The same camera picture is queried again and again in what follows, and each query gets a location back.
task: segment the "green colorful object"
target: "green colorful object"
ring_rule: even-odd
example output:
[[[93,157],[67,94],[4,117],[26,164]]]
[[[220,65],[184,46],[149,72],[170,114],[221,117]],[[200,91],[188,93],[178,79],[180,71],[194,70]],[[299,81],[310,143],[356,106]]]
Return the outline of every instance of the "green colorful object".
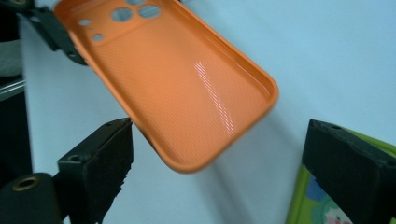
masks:
[[[396,158],[396,147],[367,135],[353,133],[367,143]],[[332,198],[319,186],[305,166],[300,167],[294,197],[287,219],[288,224],[352,224],[352,221]],[[393,218],[390,224],[396,224]]]

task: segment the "phone case inner surface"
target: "phone case inner surface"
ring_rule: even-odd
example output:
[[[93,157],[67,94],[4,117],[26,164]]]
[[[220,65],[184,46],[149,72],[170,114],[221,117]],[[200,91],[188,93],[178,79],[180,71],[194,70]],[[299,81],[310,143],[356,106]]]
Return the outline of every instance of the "phone case inner surface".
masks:
[[[147,6],[160,13],[143,18],[139,12]],[[132,17],[114,21],[120,8]],[[208,164],[275,103],[275,82],[178,1],[63,0],[55,13],[88,65],[177,171]]]

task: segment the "white surface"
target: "white surface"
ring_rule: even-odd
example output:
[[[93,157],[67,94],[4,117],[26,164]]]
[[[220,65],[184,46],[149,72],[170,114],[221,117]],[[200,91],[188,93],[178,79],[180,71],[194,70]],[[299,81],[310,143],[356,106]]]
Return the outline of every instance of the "white surface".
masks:
[[[396,2],[185,1],[277,82],[275,109],[212,165],[180,175],[134,127],[135,160],[105,223],[284,223],[310,119],[396,145]],[[53,0],[39,5],[53,6]],[[89,67],[21,23],[35,170],[125,117]]]

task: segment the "phone case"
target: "phone case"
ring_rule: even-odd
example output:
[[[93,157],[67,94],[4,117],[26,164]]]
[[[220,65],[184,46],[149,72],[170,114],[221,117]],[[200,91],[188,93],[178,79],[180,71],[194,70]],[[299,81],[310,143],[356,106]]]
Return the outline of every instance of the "phone case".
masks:
[[[63,0],[55,15],[178,172],[213,161],[278,96],[268,74],[177,0]]]

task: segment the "black clamp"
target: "black clamp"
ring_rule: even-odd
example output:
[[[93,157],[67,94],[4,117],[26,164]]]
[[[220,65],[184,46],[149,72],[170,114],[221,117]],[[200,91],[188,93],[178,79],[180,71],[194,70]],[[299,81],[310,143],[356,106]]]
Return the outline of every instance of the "black clamp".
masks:
[[[360,135],[311,120],[303,165],[353,223],[389,224],[396,217],[396,158],[385,150],[390,145]]]
[[[33,0],[1,0],[0,7],[22,14],[52,50],[60,49],[73,62],[86,65],[67,31],[47,7],[37,8]]]
[[[132,122],[111,121],[58,160],[59,173],[31,174],[0,190],[0,223],[102,223],[134,160]]]

